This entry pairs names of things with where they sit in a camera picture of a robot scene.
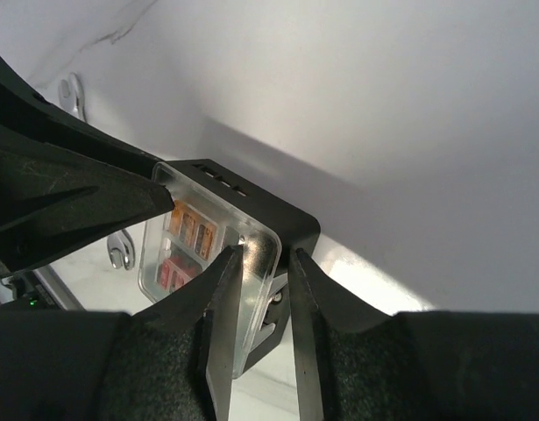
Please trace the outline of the clear fuse box cover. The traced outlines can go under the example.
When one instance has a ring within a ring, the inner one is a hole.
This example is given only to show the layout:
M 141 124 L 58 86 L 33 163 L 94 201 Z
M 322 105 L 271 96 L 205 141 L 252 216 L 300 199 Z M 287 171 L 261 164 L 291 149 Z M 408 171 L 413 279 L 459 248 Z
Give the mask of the clear fuse box cover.
M 155 166 L 152 178 L 167 189 L 173 202 L 183 202 L 183 213 L 194 216 L 195 239 L 199 224 L 211 223 L 217 227 L 209 258 L 203 260 L 195 253 L 195 244 L 189 248 L 180 241 L 179 235 L 174 236 L 167 230 L 172 210 L 145 223 L 138 284 L 152 302 L 171 294 L 158 284 L 163 263 L 169 264 L 173 271 L 185 273 L 188 284 L 225 247 L 243 249 L 232 374 L 233 378 L 238 378 L 246 370 L 251 351 L 266 338 L 262 332 L 263 317 L 282 251 L 281 241 L 275 231 L 254 216 L 253 210 L 246 208 L 254 192 L 247 188 L 245 179 L 215 163 L 206 160 L 161 162 Z

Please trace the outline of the orange blade fuse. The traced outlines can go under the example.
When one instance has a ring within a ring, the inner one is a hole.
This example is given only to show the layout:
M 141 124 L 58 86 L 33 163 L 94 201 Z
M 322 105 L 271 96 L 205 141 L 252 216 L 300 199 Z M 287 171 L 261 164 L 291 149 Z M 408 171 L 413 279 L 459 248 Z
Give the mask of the orange blade fuse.
M 216 236 L 216 225 L 211 223 L 199 224 L 195 239 L 195 253 L 203 260 L 209 258 L 212 244 Z

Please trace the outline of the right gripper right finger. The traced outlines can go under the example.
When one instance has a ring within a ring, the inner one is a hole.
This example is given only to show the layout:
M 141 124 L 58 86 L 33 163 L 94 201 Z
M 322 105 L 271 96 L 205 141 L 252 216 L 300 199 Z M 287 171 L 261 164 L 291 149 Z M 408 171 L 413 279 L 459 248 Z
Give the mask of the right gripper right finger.
M 392 317 L 329 278 L 302 249 L 288 286 L 302 420 L 424 420 L 427 386 Z

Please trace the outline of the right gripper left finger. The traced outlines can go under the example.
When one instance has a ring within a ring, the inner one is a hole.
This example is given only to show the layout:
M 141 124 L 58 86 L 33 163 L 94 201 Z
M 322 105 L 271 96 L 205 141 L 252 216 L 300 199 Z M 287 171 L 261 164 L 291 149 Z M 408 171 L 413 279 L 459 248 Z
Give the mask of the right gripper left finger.
M 100 420 L 226 420 L 243 248 L 124 323 L 99 388 Z

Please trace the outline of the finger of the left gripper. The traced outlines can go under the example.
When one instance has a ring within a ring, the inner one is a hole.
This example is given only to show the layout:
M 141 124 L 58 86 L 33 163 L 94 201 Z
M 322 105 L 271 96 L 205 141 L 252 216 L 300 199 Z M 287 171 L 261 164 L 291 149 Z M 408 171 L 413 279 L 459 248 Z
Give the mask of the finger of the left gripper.
M 0 275 L 49 264 L 173 208 L 167 190 L 71 153 L 0 147 Z
M 160 158 L 116 139 L 48 102 L 0 56 L 0 125 L 145 178 Z

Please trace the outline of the red blade fuse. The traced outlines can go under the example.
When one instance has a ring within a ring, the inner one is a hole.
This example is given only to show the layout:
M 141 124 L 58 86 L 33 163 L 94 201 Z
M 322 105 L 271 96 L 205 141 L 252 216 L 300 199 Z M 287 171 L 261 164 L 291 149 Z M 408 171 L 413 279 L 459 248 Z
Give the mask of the red blade fuse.
M 163 263 L 161 265 L 158 277 L 158 284 L 165 291 L 169 291 L 172 282 L 172 268 L 169 264 Z
M 187 283 L 187 281 L 188 281 L 188 277 L 185 273 L 180 273 L 174 270 L 171 275 L 169 291 L 171 293 L 175 292 L 176 290 L 183 287 Z

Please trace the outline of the black fuse box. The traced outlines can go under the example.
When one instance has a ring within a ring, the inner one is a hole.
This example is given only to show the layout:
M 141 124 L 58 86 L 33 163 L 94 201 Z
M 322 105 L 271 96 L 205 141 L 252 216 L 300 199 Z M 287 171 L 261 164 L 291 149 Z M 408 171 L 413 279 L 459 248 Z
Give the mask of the black fuse box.
M 230 171 L 212 160 L 204 160 Z M 246 179 L 245 181 L 247 188 L 254 192 L 254 198 L 246 208 L 253 211 L 254 216 L 260 222 L 275 231 L 282 244 L 268 308 L 263 317 L 262 332 L 266 338 L 262 339 L 251 351 L 246 363 L 246 372 L 280 343 L 290 314 L 287 282 L 289 254 L 296 248 L 302 248 L 308 253 L 312 253 L 320 236 L 321 226 L 317 219 L 306 211 Z

